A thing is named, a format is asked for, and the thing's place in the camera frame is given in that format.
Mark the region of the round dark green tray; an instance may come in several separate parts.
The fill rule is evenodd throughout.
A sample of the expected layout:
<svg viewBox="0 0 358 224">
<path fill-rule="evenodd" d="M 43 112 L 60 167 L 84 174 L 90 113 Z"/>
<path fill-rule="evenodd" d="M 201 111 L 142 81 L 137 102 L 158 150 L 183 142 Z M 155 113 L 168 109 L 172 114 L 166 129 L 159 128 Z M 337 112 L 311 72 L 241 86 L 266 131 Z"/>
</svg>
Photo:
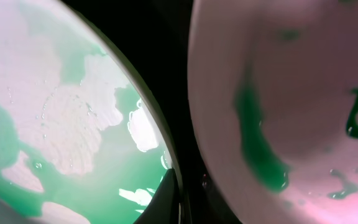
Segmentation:
<svg viewBox="0 0 358 224">
<path fill-rule="evenodd" d="M 192 1 L 65 0 L 130 61 L 153 94 L 172 137 L 187 223 L 239 223 L 197 146 L 187 87 Z"/>
</svg>

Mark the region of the mint plate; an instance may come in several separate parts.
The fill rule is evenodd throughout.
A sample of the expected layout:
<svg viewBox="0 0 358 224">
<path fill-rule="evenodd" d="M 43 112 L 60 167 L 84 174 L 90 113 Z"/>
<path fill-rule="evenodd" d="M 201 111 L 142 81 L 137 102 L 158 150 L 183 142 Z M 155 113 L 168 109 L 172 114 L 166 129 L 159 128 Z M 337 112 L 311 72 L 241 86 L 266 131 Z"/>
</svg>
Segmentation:
<svg viewBox="0 0 358 224">
<path fill-rule="evenodd" d="M 61 1 L 0 1 L 0 223 L 134 223 L 172 141 L 143 80 Z"/>
</svg>

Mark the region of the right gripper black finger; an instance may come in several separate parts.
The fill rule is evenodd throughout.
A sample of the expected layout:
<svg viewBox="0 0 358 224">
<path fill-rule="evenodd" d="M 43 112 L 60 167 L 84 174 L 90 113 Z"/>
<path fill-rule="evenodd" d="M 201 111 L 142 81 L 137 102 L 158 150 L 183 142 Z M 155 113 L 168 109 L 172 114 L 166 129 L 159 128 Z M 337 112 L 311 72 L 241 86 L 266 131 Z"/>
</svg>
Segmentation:
<svg viewBox="0 0 358 224">
<path fill-rule="evenodd" d="M 179 189 L 174 169 L 167 170 L 151 202 L 134 224 L 178 224 Z"/>
</svg>

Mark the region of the white plate with green stain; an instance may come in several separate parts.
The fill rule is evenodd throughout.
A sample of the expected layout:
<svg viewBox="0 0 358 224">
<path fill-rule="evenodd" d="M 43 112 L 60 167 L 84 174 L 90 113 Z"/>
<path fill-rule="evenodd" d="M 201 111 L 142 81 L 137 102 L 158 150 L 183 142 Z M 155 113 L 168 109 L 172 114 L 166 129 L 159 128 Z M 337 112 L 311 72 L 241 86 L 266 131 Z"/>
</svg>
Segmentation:
<svg viewBox="0 0 358 224">
<path fill-rule="evenodd" d="M 358 223 L 358 1 L 195 1 L 188 96 L 241 223 Z"/>
</svg>

